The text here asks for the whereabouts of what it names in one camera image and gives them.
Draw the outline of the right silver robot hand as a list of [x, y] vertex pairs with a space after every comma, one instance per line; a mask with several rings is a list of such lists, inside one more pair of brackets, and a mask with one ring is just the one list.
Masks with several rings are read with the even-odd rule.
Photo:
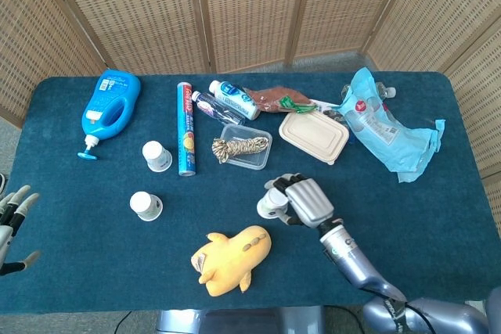
[[312, 178], [303, 174], [283, 174], [265, 183], [266, 193], [258, 201], [264, 219], [279, 218], [287, 225], [318, 228], [333, 216], [334, 206]]

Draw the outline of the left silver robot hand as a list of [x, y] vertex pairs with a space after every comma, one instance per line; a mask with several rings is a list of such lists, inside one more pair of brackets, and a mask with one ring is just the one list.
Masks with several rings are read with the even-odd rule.
[[24, 198], [30, 189], [29, 185], [24, 185], [17, 192], [11, 192], [1, 200], [1, 276], [24, 271], [31, 267], [41, 255], [40, 250], [35, 250], [23, 260], [12, 263], [5, 261], [13, 239], [29, 209], [38, 200], [38, 193]]

